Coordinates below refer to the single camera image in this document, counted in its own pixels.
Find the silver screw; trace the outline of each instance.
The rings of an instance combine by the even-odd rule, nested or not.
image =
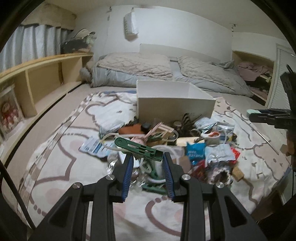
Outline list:
[[[106,179],[109,180],[109,181],[114,180],[114,178],[115,178],[115,176],[112,175],[112,174],[109,174],[109,175],[106,176]]]
[[[81,183],[73,183],[73,184],[72,184],[72,187],[73,187],[74,189],[78,189],[78,188],[81,187]]]
[[[190,178],[191,178],[191,177],[190,177],[190,175],[188,175],[188,174],[183,174],[183,175],[182,175],[182,179],[183,179],[183,180],[186,180],[186,181],[187,181],[187,180],[189,180]]]
[[[222,182],[217,182],[217,183],[216,183],[216,186],[217,186],[218,188],[223,188],[223,187],[224,187],[224,183],[222,183]]]

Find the box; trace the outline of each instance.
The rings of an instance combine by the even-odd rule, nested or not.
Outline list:
[[[215,99],[191,83],[138,80],[137,114],[140,123],[153,123],[154,118],[171,125],[185,113],[195,120],[200,115],[211,117]]]

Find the curtain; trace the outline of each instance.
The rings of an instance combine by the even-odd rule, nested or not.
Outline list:
[[[0,72],[32,59],[61,53],[70,30],[49,25],[19,26],[0,53]]]

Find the white louvered door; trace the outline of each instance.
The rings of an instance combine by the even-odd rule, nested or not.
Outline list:
[[[270,98],[267,101],[267,108],[274,109],[290,109],[287,94],[284,91],[280,76],[284,72],[288,72],[286,65],[288,64],[294,72],[296,72],[296,57],[292,50],[281,45],[277,45],[276,69],[274,73],[274,81],[271,85]]]

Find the blue packet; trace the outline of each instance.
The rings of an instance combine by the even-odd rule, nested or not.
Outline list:
[[[194,143],[190,145],[187,142],[186,155],[189,157],[192,165],[196,165],[199,161],[205,158],[205,143]]]

